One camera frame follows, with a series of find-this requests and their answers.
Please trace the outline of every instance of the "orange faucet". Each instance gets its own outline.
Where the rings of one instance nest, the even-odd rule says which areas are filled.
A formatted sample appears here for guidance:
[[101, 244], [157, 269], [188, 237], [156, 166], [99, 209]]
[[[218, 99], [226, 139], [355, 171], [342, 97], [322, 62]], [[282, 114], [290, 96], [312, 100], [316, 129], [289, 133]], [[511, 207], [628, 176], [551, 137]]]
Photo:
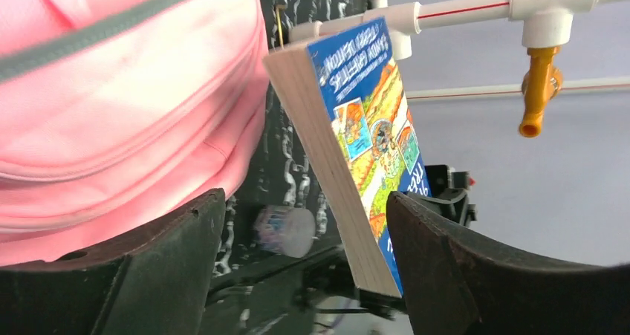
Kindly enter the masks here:
[[533, 138], [542, 130], [545, 106], [562, 89], [562, 73], [553, 66], [553, 57], [560, 47], [529, 48], [530, 70], [523, 79], [522, 92], [525, 96], [525, 113], [519, 126], [523, 137]]

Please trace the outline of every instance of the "book cover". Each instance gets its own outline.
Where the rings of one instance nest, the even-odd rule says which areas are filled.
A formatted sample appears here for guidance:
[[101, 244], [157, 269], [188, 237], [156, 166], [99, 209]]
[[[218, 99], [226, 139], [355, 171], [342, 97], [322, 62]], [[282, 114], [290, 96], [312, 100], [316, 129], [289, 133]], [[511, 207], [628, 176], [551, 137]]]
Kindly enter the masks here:
[[311, 43], [308, 53], [366, 221], [402, 294], [385, 218], [387, 197], [392, 191], [430, 191], [385, 19]]

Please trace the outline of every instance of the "pink cloth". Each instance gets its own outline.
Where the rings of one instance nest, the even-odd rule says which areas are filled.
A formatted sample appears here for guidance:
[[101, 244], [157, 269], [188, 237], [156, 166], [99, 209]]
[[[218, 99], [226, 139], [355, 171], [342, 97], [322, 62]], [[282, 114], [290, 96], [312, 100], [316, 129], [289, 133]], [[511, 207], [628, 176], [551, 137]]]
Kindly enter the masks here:
[[[145, 0], [0, 1], [6, 55]], [[186, 0], [0, 83], [0, 266], [234, 193], [264, 125], [266, 53], [259, 0]]]

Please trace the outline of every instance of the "gray strip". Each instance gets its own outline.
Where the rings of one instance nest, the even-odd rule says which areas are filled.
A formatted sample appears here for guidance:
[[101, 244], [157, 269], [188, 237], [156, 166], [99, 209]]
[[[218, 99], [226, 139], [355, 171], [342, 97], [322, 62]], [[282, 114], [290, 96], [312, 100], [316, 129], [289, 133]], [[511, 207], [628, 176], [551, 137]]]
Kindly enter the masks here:
[[116, 36], [182, 1], [186, 0], [148, 0], [130, 10], [78, 30], [76, 33], [0, 59], [0, 82]]

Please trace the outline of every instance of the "thick book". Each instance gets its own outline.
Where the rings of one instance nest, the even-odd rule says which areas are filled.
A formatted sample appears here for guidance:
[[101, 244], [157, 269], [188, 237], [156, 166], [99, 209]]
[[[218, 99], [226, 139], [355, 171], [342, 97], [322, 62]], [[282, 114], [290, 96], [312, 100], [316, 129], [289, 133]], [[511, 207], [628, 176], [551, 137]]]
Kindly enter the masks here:
[[331, 206], [356, 286], [401, 296], [387, 197], [430, 191], [385, 20], [288, 45], [263, 65]]

